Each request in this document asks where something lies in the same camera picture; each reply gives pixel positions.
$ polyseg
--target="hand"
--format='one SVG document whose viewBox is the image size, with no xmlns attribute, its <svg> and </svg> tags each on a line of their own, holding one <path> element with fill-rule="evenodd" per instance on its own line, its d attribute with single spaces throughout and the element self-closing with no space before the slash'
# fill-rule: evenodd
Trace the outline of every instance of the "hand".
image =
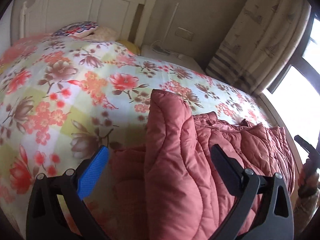
<svg viewBox="0 0 320 240">
<path fill-rule="evenodd" d="M 299 174 L 299 179 L 298 179 L 298 185 L 301 187 L 305 183 L 307 184 L 308 187 L 315 188 L 318 187 L 319 184 L 319 174 L 315 172 L 312 174 L 307 181 L 306 179 L 306 173 L 312 168 L 312 161 L 310 159 L 307 159 L 306 163 L 302 167 L 302 171 Z"/>
</svg>

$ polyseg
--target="headboard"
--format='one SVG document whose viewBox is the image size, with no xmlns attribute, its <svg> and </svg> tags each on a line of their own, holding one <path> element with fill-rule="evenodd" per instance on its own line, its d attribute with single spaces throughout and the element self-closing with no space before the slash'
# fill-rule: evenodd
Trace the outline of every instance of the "headboard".
<svg viewBox="0 0 320 240">
<path fill-rule="evenodd" d="M 144 5 L 134 43 L 140 47 L 156 0 L 36 0 L 20 14 L 20 38 L 51 33 L 76 22 L 110 27 L 127 40 L 139 4 Z"/>
</svg>

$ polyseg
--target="mattress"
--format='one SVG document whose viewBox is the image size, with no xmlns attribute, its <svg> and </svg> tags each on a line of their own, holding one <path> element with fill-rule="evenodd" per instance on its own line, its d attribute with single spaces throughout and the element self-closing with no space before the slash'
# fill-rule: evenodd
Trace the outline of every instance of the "mattress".
<svg viewBox="0 0 320 240">
<path fill-rule="evenodd" d="M 143 144 L 153 89 L 173 92 L 193 114 L 215 111 L 231 124 L 269 126 L 246 93 L 182 66 L 139 57 L 116 42 L 40 35 L 19 40 L 0 59 L 0 206 L 25 237 L 33 182 L 76 168 L 100 145 L 112 153 Z M 84 201 L 117 238 L 114 182 L 107 165 Z M 76 231 L 61 200 L 65 217 Z"/>
</svg>

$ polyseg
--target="screw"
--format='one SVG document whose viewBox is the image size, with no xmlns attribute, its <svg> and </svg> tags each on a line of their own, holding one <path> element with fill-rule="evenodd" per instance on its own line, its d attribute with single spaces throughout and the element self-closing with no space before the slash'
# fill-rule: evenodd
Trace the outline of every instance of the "screw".
<svg viewBox="0 0 320 240">
<path fill-rule="evenodd" d="M 244 172 L 245 172 L 247 175 L 253 175 L 253 174 L 254 174 L 253 170 L 251 170 L 251 169 L 249 169 L 249 168 L 246 168 L 246 169 L 244 170 Z"/>
<path fill-rule="evenodd" d="M 75 173 L 75 170 L 74 170 L 74 169 L 68 169 L 68 170 L 66 171 L 66 175 L 67 175 L 67 176 L 72 176 L 74 173 Z"/>
<path fill-rule="evenodd" d="M 279 172 L 276 172 L 275 176 L 276 176 L 277 179 L 282 179 L 282 174 L 279 173 Z"/>
<path fill-rule="evenodd" d="M 43 173 L 38 174 L 37 179 L 43 179 L 43 178 L 44 178 L 44 174 Z"/>
</svg>

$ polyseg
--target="beige wall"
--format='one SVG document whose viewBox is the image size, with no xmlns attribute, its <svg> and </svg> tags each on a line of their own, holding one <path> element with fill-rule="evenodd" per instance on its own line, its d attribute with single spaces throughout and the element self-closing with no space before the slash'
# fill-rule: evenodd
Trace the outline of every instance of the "beige wall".
<svg viewBox="0 0 320 240">
<path fill-rule="evenodd" d="M 0 56 L 10 48 L 10 19 L 13 1 L 0 19 Z"/>
<path fill-rule="evenodd" d="M 19 11 L 23 1 L 15 0 L 13 6 L 12 41 L 19 38 Z M 194 57 L 201 66 L 206 66 L 246 0 L 157 0 L 145 35 L 145 44 L 163 38 L 177 2 L 180 6 L 164 46 Z M 193 41 L 175 36 L 178 26 L 195 33 Z"/>
</svg>

